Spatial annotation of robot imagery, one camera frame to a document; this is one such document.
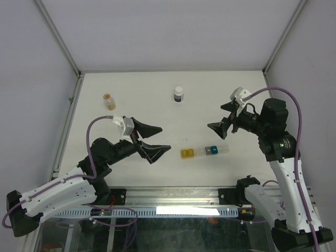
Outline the weekly pill organizer strip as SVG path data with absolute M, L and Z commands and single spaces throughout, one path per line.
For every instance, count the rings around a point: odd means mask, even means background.
M 222 145 L 207 145 L 196 148 L 186 148 L 180 150 L 182 159 L 193 159 L 201 156 L 213 156 L 220 154 L 227 154 L 230 151 L 227 144 Z

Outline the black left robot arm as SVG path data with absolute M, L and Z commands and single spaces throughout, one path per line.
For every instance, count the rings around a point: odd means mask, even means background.
M 105 138 L 90 142 L 92 126 L 103 119 L 109 119 L 118 126 L 120 140 L 117 143 L 113 144 Z M 15 237 L 22 237 L 72 207 L 87 205 L 99 208 L 110 198 L 105 177 L 112 172 L 112 165 L 135 153 L 153 164 L 171 149 L 170 145 L 143 142 L 143 139 L 161 132 L 162 128 L 141 123 L 133 117 L 105 115 L 95 118 L 86 130 L 87 156 L 63 176 L 36 189 L 26 193 L 17 190 L 9 192 L 2 226 L 11 229 Z

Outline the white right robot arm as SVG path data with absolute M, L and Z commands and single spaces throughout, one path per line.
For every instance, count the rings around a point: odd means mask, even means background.
M 317 216 L 302 175 L 298 139 L 286 131 L 288 110 L 283 100 L 269 98 L 261 112 L 247 111 L 248 103 L 232 100 L 221 106 L 230 114 L 219 123 L 210 123 L 222 139 L 227 131 L 238 129 L 255 134 L 281 191 L 284 208 L 266 194 L 261 183 L 248 176 L 237 181 L 233 203 L 256 206 L 271 228 L 272 240 L 279 251 L 314 248 L 334 239 L 332 230 Z

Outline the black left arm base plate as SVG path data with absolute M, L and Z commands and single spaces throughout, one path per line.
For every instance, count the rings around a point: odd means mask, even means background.
M 126 188 L 110 188 L 109 192 L 97 196 L 97 199 L 90 203 L 91 205 L 111 205 L 124 206 L 127 198 Z

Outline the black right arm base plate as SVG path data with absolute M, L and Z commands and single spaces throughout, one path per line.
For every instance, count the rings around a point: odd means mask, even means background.
M 243 205 L 259 204 L 262 202 L 262 194 L 253 192 L 253 187 L 244 188 L 219 188 L 218 198 L 220 205 Z

